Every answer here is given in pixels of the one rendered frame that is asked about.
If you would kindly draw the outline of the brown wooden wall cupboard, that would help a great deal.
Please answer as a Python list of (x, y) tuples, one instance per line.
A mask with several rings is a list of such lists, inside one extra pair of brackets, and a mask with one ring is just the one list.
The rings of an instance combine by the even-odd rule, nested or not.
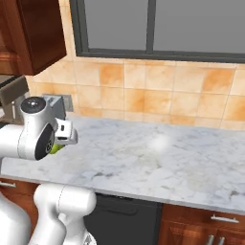
[(58, 0), (0, 0), (0, 75), (34, 76), (66, 55)]

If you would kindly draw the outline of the grey toaster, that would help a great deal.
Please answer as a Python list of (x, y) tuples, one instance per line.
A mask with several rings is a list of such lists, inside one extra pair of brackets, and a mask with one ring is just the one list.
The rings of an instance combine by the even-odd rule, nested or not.
[(47, 101), (58, 119), (65, 120), (67, 112), (73, 112), (74, 107), (70, 95), (43, 94), (42, 97)]

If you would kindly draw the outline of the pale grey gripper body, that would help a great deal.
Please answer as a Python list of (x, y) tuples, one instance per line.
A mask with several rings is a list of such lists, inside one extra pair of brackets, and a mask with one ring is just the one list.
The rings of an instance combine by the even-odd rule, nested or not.
[(68, 131), (57, 131), (55, 133), (55, 143), (59, 145), (76, 145), (78, 143), (78, 133), (74, 128)]

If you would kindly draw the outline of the green pear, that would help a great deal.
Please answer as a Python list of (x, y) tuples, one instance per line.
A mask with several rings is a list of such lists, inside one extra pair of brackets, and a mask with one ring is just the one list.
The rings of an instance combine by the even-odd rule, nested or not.
[(57, 144), (54, 144), (50, 153), (51, 154), (56, 154), (59, 150), (61, 150), (63, 148), (63, 145), (57, 145)]

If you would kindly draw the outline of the dark grey framed window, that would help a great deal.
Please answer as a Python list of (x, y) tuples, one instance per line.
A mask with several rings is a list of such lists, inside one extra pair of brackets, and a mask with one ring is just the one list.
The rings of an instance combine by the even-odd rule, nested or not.
[(77, 56), (245, 63), (245, 0), (70, 0)]

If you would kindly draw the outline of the brown wooden drawer front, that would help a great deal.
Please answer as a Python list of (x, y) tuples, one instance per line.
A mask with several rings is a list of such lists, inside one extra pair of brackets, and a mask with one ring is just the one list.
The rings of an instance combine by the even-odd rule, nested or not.
[[(227, 223), (211, 220), (212, 215), (236, 218), (239, 223)], [(245, 215), (208, 211), (191, 207), (164, 204), (162, 208), (162, 219), (167, 221), (189, 223), (194, 225), (204, 225), (211, 227), (222, 227), (238, 231), (245, 231)]]
[(33, 200), (33, 195), (38, 187), (38, 184), (19, 181), (19, 180), (12, 180), (6, 178), (0, 178), (0, 181), (6, 183), (15, 183), (16, 188), (9, 188), (9, 187), (1, 187), (0, 191), (10, 200), (16, 201), (18, 198), (27, 198), (28, 200)]

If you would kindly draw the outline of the brown wooden cupboard door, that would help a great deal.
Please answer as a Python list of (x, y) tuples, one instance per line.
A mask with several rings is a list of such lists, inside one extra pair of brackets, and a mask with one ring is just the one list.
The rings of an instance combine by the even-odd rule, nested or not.
[(218, 245), (222, 236), (225, 237), (224, 245), (245, 245), (245, 232), (208, 228), (202, 225), (172, 221), (162, 222), (158, 245), (206, 245), (209, 235), (214, 235), (212, 245)]

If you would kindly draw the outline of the grey range hood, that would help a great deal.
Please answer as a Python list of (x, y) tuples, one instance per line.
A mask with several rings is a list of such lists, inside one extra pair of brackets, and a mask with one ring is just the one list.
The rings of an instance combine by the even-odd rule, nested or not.
[(28, 91), (28, 83), (24, 76), (0, 75), (0, 102), (3, 106), (10, 104)]

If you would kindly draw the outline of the black dishwasher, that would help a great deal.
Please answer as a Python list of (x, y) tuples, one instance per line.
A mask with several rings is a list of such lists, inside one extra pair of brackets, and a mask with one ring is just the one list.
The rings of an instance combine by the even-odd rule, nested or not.
[(157, 245), (162, 204), (96, 193), (97, 205), (84, 217), (98, 245)]

